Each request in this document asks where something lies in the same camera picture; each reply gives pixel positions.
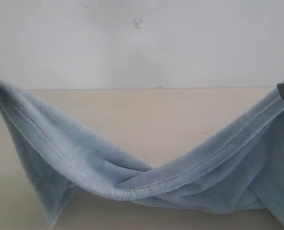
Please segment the light blue fleece towel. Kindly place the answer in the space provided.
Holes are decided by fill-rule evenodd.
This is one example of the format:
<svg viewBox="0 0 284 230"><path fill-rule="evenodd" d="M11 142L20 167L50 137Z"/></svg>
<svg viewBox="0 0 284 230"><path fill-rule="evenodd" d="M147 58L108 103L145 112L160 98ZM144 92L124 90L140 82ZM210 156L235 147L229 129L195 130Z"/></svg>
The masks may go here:
<svg viewBox="0 0 284 230"><path fill-rule="evenodd" d="M284 99L277 87L210 139L157 168L5 81L0 113L49 225L83 189L212 214L265 208L284 226Z"/></svg>

